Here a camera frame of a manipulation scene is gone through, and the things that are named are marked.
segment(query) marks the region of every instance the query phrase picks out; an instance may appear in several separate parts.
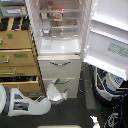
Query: cabinet drawer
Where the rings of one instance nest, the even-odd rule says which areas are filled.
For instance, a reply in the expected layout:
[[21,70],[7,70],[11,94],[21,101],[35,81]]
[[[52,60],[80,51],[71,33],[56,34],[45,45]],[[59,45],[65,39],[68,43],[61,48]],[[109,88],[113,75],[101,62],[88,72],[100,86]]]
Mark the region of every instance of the cabinet drawer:
[[38,75],[36,65],[19,67],[0,67],[0,77]]
[[80,76],[81,60],[39,60],[42,78],[68,78]]
[[0,50],[0,66],[27,66],[34,64],[31,49]]
[[3,6],[0,9],[4,17],[25,17],[27,15],[25,6]]
[[39,92],[38,78],[36,81],[25,81],[25,82],[1,82],[4,87],[7,88],[18,88],[22,93],[26,92]]
[[[47,91],[47,87],[52,79],[47,80],[43,79],[45,91]],[[77,98],[79,79],[60,79],[59,84],[56,84],[56,88],[63,93],[66,89],[68,89],[68,98]]]
[[0,0],[0,4],[2,6],[7,6],[7,5],[24,5],[25,2],[24,0]]
[[27,30],[0,32],[0,49],[31,48]]

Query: food item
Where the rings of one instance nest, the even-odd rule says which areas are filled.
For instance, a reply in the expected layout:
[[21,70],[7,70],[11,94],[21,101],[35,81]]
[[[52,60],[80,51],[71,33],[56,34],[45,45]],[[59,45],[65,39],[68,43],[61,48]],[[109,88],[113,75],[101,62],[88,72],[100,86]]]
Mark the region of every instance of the food item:
[[42,19],[47,19],[47,13],[41,13]]
[[75,20],[69,20],[69,21],[67,21],[66,24],[67,25],[75,25],[76,24],[76,21]]
[[[55,7],[55,11],[63,11],[62,8]],[[62,21],[63,20],[63,13],[53,13],[54,21]]]
[[60,27],[59,22],[54,22],[54,27]]
[[52,1],[48,1],[47,3],[48,5],[48,10],[53,10],[53,2]]

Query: open refrigerator door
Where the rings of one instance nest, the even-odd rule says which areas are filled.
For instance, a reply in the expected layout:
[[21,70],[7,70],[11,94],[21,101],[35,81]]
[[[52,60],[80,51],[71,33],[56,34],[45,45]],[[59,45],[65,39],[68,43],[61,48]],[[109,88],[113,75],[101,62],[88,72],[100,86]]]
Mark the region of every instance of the open refrigerator door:
[[128,1],[93,0],[90,9],[83,61],[128,80]]

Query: white refrigerator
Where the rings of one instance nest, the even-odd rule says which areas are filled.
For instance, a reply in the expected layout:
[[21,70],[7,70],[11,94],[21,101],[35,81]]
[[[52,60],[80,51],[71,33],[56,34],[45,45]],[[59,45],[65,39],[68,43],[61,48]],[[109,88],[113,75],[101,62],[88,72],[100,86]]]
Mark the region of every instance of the white refrigerator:
[[25,0],[45,89],[76,98],[82,62],[128,80],[127,0]]

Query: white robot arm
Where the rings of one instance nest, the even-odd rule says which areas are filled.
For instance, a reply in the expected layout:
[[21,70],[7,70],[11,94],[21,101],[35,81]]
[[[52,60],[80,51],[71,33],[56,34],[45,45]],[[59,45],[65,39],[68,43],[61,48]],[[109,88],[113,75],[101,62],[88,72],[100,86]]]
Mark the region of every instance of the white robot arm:
[[51,102],[47,97],[39,97],[35,101],[25,97],[18,89],[10,91],[0,84],[0,113],[8,113],[8,116],[18,115],[42,115],[51,108]]
[[17,88],[4,88],[0,84],[0,113],[8,116],[43,115],[51,109],[51,102],[58,104],[67,99],[67,91],[60,93],[55,84],[59,79],[54,79],[48,85],[47,97],[40,96],[36,100],[25,97]]

